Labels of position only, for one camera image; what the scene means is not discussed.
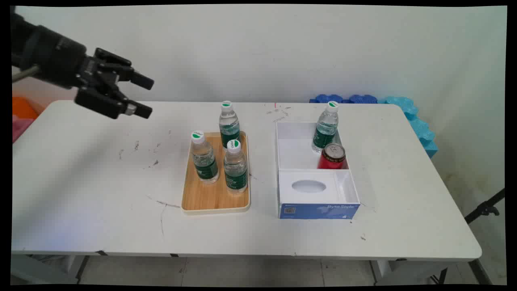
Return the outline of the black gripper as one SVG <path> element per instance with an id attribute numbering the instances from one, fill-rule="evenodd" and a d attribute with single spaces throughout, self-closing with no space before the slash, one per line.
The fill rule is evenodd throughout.
<path id="1" fill-rule="evenodd" d="M 100 72 L 116 74 L 118 81 L 146 90 L 152 89 L 154 80 L 137 72 L 128 59 L 107 50 L 96 48 L 91 56 L 86 52 L 83 44 L 11 13 L 11 65 L 20 70 L 12 75 L 13 83 L 33 77 L 65 89 L 76 87 L 75 103 L 105 117 L 149 118 L 151 107 L 130 100 L 120 91 L 102 94 L 96 90 L 101 87 L 96 67 Z"/>

